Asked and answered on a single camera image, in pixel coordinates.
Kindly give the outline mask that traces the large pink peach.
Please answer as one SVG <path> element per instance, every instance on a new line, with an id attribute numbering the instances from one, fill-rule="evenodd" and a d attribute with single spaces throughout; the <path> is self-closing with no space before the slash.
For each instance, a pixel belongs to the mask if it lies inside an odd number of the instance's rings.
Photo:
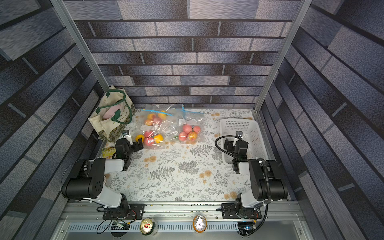
<path id="1" fill-rule="evenodd" d="M 188 135 L 190 132 L 193 131 L 193 127 L 191 125 L 183 125 L 183 131 Z"/>

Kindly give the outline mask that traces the yellow peach red blush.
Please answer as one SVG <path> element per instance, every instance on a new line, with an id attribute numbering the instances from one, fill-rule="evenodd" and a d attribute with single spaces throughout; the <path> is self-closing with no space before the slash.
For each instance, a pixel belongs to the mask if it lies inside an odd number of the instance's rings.
<path id="1" fill-rule="evenodd" d="M 145 141 L 145 136 L 142 135 L 142 134 L 137 135 L 136 138 L 135 138 L 135 141 L 136 141 L 136 142 L 140 142 L 140 141 L 141 141 L 142 143 L 144 143 L 144 141 Z"/>

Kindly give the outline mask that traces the clear zip-top bag blue zipper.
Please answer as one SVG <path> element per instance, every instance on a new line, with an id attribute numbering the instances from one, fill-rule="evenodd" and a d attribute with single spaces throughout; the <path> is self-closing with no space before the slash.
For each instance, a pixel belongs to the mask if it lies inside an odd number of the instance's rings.
<path id="1" fill-rule="evenodd" d="M 179 131 L 183 105 L 147 105 L 140 112 L 140 129 L 161 134 L 175 134 Z"/>

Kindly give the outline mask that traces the yellow peach green leaf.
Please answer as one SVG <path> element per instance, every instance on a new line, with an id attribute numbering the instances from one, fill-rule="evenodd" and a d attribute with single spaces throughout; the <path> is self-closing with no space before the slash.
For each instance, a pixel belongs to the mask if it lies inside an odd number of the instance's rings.
<path id="1" fill-rule="evenodd" d="M 158 113 L 158 117 L 161 118 L 163 121 L 165 121 L 167 119 L 167 114 L 165 111 L 160 111 Z"/>

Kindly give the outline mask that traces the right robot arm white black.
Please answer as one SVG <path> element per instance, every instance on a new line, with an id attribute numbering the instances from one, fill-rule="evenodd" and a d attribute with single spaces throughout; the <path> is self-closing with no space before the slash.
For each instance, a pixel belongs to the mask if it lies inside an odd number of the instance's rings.
<path id="1" fill-rule="evenodd" d="M 283 183 L 283 173 L 274 160 L 248 159 L 249 143 L 242 139 L 242 132 L 216 139 L 215 146 L 233 158 L 232 169 L 238 175 L 250 177 L 251 189 L 240 193 L 233 204 L 222 204 L 217 211 L 224 219 L 260 219 L 260 208 L 272 201 L 286 200 L 288 188 Z"/>

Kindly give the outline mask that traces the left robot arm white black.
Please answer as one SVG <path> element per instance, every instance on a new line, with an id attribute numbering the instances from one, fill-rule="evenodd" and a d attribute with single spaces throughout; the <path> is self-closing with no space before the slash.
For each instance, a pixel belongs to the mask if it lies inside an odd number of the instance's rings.
<path id="1" fill-rule="evenodd" d="M 133 153 L 144 149 L 142 138 L 130 142 L 126 138 L 116 141 L 116 152 L 113 158 L 78 160 L 72 167 L 66 179 L 62 179 L 61 194 L 70 200 L 86 200 L 100 205 L 104 220 L 124 220 L 133 211 L 127 197 L 119 194 L 104 184 L 106 174 L 124 172 L 130 164 Z"/>

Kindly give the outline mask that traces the wrinkled yellow red peach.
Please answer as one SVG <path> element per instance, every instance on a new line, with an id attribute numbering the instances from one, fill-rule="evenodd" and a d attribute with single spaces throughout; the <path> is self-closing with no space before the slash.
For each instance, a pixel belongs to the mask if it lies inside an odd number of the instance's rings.
<path id="1" fill-rule="evenodd" d="M 191 132 L 188 133 L 188 139 L 191 142 L 196 141 L 197 137 L 198 137 L 198 133 L 197 132 L 191 131 Z"/>

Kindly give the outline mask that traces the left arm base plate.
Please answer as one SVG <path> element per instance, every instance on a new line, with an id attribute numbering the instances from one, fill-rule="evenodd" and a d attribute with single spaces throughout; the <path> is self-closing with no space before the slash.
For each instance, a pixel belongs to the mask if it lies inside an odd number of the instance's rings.
<path id="1" fill-rule="evenodd" d="M 118 208 L 105 209 L 103 220 L 141 220 L 145 204 L 123 204 Z"/>

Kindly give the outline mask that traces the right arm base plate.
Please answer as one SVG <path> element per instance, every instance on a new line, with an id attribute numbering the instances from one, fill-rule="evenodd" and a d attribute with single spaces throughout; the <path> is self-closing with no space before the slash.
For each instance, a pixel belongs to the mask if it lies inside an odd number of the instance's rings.
<path id="1" fill-rule="evenodd" d="M 228 219 L 254 219 L 258 220 L 262 218 L 260 209 L 244 208 L 236 204 L 222 203 L 221 206 L 216 209 L 217 212 L 222 213 L 222 217 L 225 220 Z"/>

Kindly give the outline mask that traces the pink peach with leaf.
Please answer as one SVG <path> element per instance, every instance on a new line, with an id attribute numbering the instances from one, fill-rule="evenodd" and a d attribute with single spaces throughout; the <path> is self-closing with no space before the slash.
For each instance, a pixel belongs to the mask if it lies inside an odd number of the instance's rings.
<path id="1" fill-rule="evenodd" d="M 153 118 L 153 124 L 154 125 L 160 125 L 163 122 L 163 120 L 159 117 Z"/>

